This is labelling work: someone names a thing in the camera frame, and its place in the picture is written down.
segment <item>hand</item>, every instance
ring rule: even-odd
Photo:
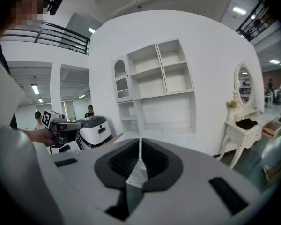
[[[34,131],[24,131],[32,142],[43,143],[46,146],[53,145],[53,140],[48,129],[40,129]]]

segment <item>balcony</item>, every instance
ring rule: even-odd
[[[265,0],[259,0],[255,8],[236,30],[238,34],[252,41],[270,27],[277,19],[271,14]]]
[[[49,23],[35,23],[7,30],[1,41],[24,41],[63,47],[89,54],[89,38],[67,28]]]

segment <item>mirror frame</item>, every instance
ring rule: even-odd
[[[247,71],[248,71],[248,75],[249,75],[249,78],[250,78],[250,83],[251,83],[251,93],[250,93],[250,99],[249,101],[244,104],[241,97],[240,97],[240,93],[239,93],[239,85],[238,85],[238,74],[239,74],[239,71],[242,69],[242,68],[245,68]],[[252,79],[252,75],[251,75],[251,72],[249,70],[249,68],[247,67],[247,65],[245,65],[244,62],[239,62],[238,65],[236,66],[235,68],[235,72],[234,72],[234,90],[237,91],[237,97],[238,97],[238,101],[239,101],[239,104],[243,107],[243,108],[249,108],[249,107],[252,107],[253,103],[254,103],[254,97],[255,97],[255,89],[254,89],[254,82],[253,82],[253,79]]]

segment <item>white vanity table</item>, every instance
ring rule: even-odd
[[[256,107],[254,83],[250,76],[248,67],[240,62],[234,73],[234,100],[237,102],[234,121],[225,121],[228,125],[226,135],[222,142],[221,155],[217,160],[224,156],[228,139],[237,145],[237,149],[230,168],[233,168],[239,160],[244,148],[250,148],[262,137],[262,130],[265,125],[272,122],[275,117],[269,114],[262,114]],[[249,130],[242,129],[236,125],[236,121],[250,118],[258,124]]]

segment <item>black handle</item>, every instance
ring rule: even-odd
[[[103,127],[103,128],[98,130],[98,133],[100,134],[100,133],[104,132],[105,130],[106,130],[106,128]]]

